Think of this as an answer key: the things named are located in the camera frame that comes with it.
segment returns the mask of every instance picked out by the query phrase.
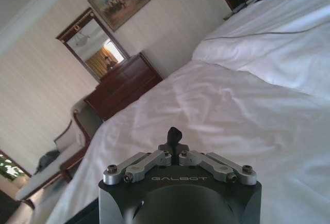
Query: floor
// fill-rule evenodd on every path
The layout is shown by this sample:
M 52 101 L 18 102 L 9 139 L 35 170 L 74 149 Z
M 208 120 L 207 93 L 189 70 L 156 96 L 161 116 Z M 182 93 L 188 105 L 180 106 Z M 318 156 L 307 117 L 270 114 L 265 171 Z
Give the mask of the floor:
M 22 203 L 17 211 L 10 217 L 6 224 L 44 224 L 51 214 L 62 192 L 67 187 L 64 179 L 57 180 L 54 184 L 35 193 L 31 200 L 36 209 Z

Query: crown molding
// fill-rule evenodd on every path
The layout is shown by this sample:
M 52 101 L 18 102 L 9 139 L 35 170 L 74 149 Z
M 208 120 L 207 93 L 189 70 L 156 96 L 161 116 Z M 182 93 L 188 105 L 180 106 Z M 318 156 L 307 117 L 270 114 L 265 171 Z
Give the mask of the crown molding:
M 58 0 L 30 0 L 0 30 L 0 55 L 6 52 L 56 1 Z

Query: wooden chair leg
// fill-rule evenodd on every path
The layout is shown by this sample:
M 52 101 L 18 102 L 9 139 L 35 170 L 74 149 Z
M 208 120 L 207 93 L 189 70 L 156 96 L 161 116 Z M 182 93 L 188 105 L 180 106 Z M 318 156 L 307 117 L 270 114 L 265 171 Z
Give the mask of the wooden chair leg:
M 70 181 L 72 180 L 72 177 L 71 177 L 69 171 L 68 170 L 62 170 L 61 173 L 62 173 L 62 176 L 63 176 L 64 180 L 67 183 L 70 183 Z
M 24 202 L 26 205 L 28 205 L 33 210 L 36 208 L 34 203 L 30 199 L 23 200 L 22 202 Z

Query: wall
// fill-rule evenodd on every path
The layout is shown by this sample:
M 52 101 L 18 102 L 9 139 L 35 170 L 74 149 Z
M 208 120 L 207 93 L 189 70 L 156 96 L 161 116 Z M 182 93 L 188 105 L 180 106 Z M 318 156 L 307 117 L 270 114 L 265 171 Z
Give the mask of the wall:
M 69 122 L 70 107 L 96 81 L 55 37 L 89 6 L 58 0 L 0 58 L 0 149 L 33 173 Z M 152 0 L 114 36 L 130 55 L 144 50 L 166 77 L 229 13 L 224 0 Z
M 6 193 L 12 199 L 15 199 L 15 195 L 19 190 L 19 188 L 13 183 L 11 183 L 4 176 L 0 175 L 0 190 Z

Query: lamp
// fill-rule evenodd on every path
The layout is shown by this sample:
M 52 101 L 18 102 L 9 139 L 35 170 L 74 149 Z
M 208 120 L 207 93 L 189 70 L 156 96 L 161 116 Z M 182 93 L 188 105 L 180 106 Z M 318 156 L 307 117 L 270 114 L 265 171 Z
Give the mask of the lamp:
M 77 37 L 75 37 L 76 46 L 77 47 L 85 46 L 87 44 L 89 38 L 90 38 L 89 36 L 86 36 L 81 32 L 77 33 Z

